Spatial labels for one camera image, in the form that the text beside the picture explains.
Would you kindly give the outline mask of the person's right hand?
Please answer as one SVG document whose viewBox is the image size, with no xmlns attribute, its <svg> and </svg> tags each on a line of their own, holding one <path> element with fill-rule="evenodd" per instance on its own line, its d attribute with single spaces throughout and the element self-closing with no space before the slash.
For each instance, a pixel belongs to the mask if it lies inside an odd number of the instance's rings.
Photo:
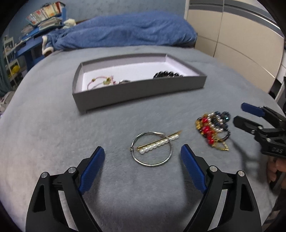
<svg viewBox="0 0 286 232">
<path fill-rule="evenodd" d="M 277 174 L 276 174 L 277 171 L 285 173 L 285 159 L 268 157 L 268 162 L 267 162 L 268 183 L 270 183 L 271 181 L 274 182 L 277 179 Z"/>
</svg>

